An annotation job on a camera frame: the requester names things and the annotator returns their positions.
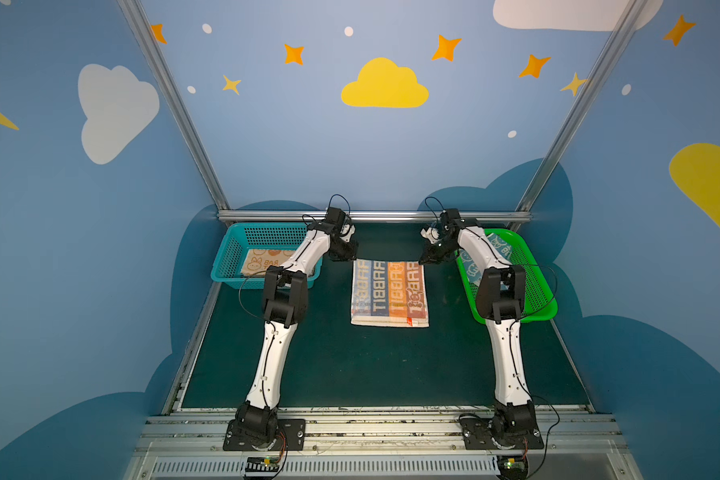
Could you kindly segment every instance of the teal plastic basket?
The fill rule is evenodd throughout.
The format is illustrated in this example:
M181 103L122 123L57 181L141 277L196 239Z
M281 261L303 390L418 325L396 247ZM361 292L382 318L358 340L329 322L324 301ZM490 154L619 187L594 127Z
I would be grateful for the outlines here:
M512 245L512 253L509 257L512 264L525 264L524 314L535 313L526 316L520 322L544 321L557 315L557 300L552 299L552 291L549 285L547 285L544 274L541 273L541 269L538 266L528 265L536 265L536 259L528 249L528 245L525 243L525 240L523 240L523 237L512 230L506 230L504 228L486 228L485 234L499 235L503 241ZM467 278L467 272L464 271L464 263L461 261L460 256L456 258L456 263L458 264L459 273L461 274L461 282L464 284L464 290L467 292L467 302L469 302L469 306L472 309L472 316L476 321L485 324L485 319L480 316L478 308L474 304L474 298L478 294L478 287L474 283L470 283L469 278Z
M234 224L221 242L213 261L211 278L238 290L261 290L264 288L263 277L254 276L246 281L246 277L240 274L248 250L296 250L306 235L307 227L303 223ZM315 265L314 274L307 277L307 288L312 288L320 275L321 266L322 258Z

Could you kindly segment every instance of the dark green work surface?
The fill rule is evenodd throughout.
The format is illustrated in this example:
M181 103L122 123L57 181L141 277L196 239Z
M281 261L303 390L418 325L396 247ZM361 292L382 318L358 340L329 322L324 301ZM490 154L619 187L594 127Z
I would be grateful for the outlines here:
M358 258L418 260L425 242L421 228L359 224ZM472 318L456 263L425 266L424 282L429 328L352 325L352 262L326 257L309 290L307 317L288 351L280 406L492 404L495 375L488 331ZM261 294L244 290L242 302L260 314ZM182 406L243 403L263 333L263 322L240 307L238 290L223 285ZM549 322L523 324L520 343L532 394L554 404L587 403Z

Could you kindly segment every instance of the black mounting plate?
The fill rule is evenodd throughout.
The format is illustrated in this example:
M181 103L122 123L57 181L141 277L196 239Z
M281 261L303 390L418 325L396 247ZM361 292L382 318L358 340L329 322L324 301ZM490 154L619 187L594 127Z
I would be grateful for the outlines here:
M539 436L526 435L512 437L514 447L500 447L490 435L490 418L464 417L459 419L461 424L461 437L464 439L464 447L467 450L524 450L523 438L528 440L529 450L541 450L544 448L544 440Z
M226 426L226 435L224 435L224 451L225 452L256 452L248 441L239 436L231 434L232 423L230 420ZM278 430L286 434L286 447L290 451L299 451L304 449L304 426L306 420L304 418L278 418ZM269 448L268 452L279 452L282 447L282 440L279 436L275 437L275 443Z

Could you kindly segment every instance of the yellow cloud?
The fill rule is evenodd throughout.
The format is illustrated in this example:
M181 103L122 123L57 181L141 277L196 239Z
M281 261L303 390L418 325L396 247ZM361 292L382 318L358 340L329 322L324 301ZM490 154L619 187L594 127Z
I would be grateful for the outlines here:
M358 80L342 90L342 101L350 107L420 107L429 91L416 80L416 73L399 67L388 58L374 58L360 70Z
M720 227L720 147L693 144L683 148L672 158L670 175Z

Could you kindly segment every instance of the robotic arm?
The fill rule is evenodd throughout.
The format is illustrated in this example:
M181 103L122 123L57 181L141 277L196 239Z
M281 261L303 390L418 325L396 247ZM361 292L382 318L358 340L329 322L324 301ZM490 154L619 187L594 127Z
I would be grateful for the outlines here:
M225 450L269 450L277 441L277 406L280 379L288 346L307 312L307 276L321 256L332 260L354 260L357 241L355 226L343 210L328 207L324 220L307 227L307 236L296 252L281 266L270 266L264 274L262 312L264 344L259 366L248 397L230 422Z
M525 269L505 260L490 243L475 218L461 218L458 210L440 214L442 231L422 230L429 240L420 264L439 264L460 247L467 251L483 277L475 297L480 316L486 319L496 369L495 417L490 434L499 448L542 448L536 411L528 394L520 355L520 318L525 304Z

